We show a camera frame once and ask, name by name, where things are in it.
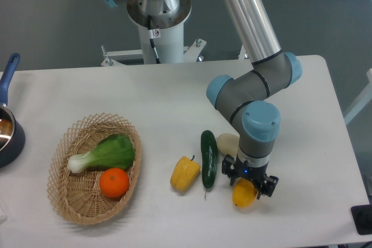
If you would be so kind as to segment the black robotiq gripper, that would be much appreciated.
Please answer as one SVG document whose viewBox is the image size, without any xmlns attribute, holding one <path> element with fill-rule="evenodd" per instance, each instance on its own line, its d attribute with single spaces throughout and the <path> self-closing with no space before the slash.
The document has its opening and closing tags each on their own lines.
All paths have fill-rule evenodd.
<svg viewBox="0 0 372 248">
<path fill-rule="evenodd" d="M 239 157 L 235 160 L 235 158 L 227 154 L 222 161 L 221 172 L 230 179 L 230 186 L 233 186 L 238 178 L 243 178 L 253 183 L 257 190 L 257 200 L 261 196 L 271 197 L 279 182 L 279 178 L 273 175 L 266 175 L 269 157 L 260 158 L 259 161 L 261 159 L 263 159 L 263 163 L 259 167 L 252 167 L 247 160 Z"/>
</svg>

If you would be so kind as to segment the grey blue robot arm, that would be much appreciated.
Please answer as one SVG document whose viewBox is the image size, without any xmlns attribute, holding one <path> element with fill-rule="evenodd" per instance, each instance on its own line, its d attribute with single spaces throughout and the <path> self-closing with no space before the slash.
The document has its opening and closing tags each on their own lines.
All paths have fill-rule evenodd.
<svg viewBox="0 0 372 248">
<path fill-rule="evenodd" d="M 118 0 L 105 0 L 117 6 Z M 183 24 L 191 13 L 190 0 L 122 0 L 138 26 L 146 64 L 185 61 Z M 259 195 L 271 196 L 278 178 L 266 169 L 280 131 L 280 113 L 267 98 L 296 82 L 300 61 L 282 51 L 261 0 L 224 0 L 248 54 L 252 70 L 239 78 L 216 77 L 206 95 L 213 107 L 239 133 L 238 151 L 227 155 L 222 172 L 231 182 L 243 178 Z"/>
</svg>

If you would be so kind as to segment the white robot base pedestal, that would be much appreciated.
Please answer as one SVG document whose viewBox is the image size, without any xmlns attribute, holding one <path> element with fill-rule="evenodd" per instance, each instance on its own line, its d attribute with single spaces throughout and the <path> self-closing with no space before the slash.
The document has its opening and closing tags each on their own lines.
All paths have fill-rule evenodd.
<svg viewBox="0 0 372 248">
<path fill-rule="evenodd" d="M 205 40 L 197 38 L 191 45 L 184 44 L 191 0 L 129 0 L 126 6 L 129 19 L 137 26 L 141 48 L 107 52 L 102 46 L 103 66 L 121 66 L 136 59 L 144 64 L 203 61 Z"/>
</svg>

